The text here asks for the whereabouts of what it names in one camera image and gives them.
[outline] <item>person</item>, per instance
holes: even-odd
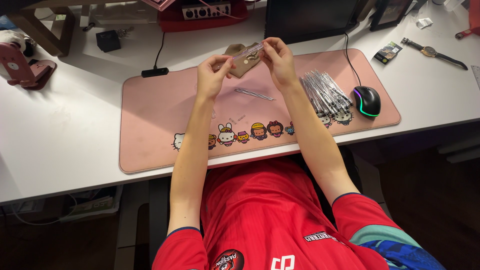
[[[287,158],[213,169],[205,178],[213,104],[236,68],[231,57],[214,55],[198,66],[197,95],[171,179],[168,236],[153,269],[444,269],[352,183],[299,83],[292,51],[279,38],[263,45],[260,59],[283,95],[336,226],[305,171]],[[214,73],[212,65],[222,61]]]

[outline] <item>picture frame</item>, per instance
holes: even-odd
[[[370,31],[397,26],[413,0],[379,0],[378,8],[373,15]]]

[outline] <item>brown cloth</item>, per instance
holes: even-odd
[[[237,56],[244,52],[246,49],[250,49],[254,46],[256,46],[258,43],[255,42],[252,45],[245,47],[243,44],[232,44],[230,45],[225,53],[223,55],[230,55],[230,56]],[[234,75],[237,78],[241,78],[247,71],[249,71],[252,67],[254,67],[258,62],[260,62],[260,58],[257,56],[254,59],[249,59],[245,60],[248,61],[247,63],[245,62],[236,62],[237,68],[236,69],[231,69],[230,73]]]

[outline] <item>pink mouse pad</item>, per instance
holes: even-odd
[[[377,90],[382,101],[379,116],[367,118],[355,107],[351,114],[320,117],[332,135],[395,125],[400,114],[363,53],[349,49],[348,56],[364,86]],[[345,50],[297,55],[297,76],[317,69],[327,72],[354,103],[353,88],[358,80]],[[133,77],[123,84],[120,169],[124,173],[153,170],[175,163],[196,94],[197,68],[170,72],[157,77]],[[244,88],[275,98],[269,101],[234,91]],[[210,125],[209,157],[231,155],[297,141],[285,102],[275,88],[269,70],[259,63],[241,79],[225,79]]]

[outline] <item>black mouse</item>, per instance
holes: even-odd
[[[357,86],[353,89],[357,109],[366,116],[378,116],[382,103],[380,96],[375,89],[368,86]]]

